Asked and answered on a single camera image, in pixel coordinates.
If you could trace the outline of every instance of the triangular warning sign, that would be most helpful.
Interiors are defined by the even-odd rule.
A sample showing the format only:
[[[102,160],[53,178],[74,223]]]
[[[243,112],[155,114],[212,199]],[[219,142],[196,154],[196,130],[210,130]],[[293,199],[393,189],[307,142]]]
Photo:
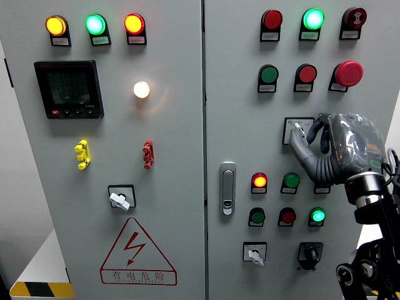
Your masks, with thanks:
[[[100,268],[104,284],[175,286],[177,273],[150,235],[130,217]]]

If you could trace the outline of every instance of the plastic-wrapped robot hand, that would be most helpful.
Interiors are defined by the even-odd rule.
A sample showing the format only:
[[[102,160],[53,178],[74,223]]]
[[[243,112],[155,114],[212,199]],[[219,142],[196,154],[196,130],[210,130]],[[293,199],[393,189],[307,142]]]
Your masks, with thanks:
[[[309,148],[319,130],[321,152],[318,157]],[[294,126],[289,146],[307,175],[316,184],[341,184],[353,175],[375,172],[381,174],[385,158],[384,142],[371,121],[358,114],[319,114],[307,138],[300,126]]]

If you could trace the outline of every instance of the white selector switch knob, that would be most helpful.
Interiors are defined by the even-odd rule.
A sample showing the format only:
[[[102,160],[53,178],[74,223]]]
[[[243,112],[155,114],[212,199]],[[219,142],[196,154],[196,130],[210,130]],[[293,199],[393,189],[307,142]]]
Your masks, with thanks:
[[[258,254],[258,252],[249,250],[249,257],[251,258],[251,260],[253,261],[254,264],[256,264],[257,266],[260,266],[260,267],[264,267],[264,262],[260,258],[260,255]]]
[[[117,206],[118,208],[121,208],[125,211],[128,211],[130,204],[125,201],[125,197],[123,195],[117,195],[112,193],[110,196],[110,201],[112,203],[113,206]]]

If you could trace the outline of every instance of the digital power meter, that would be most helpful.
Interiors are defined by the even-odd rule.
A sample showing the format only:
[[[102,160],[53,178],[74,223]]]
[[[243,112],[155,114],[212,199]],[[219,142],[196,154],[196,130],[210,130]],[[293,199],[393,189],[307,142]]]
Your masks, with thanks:
[[[38,61],[34,67],[47,118],[104,116],[95,61]]]

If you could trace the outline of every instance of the red terminal connector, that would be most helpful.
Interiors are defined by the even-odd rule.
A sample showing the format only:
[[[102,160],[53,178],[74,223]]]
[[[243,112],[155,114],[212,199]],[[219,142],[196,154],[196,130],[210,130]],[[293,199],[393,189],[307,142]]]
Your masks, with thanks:
[[[146,170],[150,169],[154,164],[154,149],[153,149],[153,141],[148,139],[143,146],[143,160],[146,162],[144,164],[144,168]]]

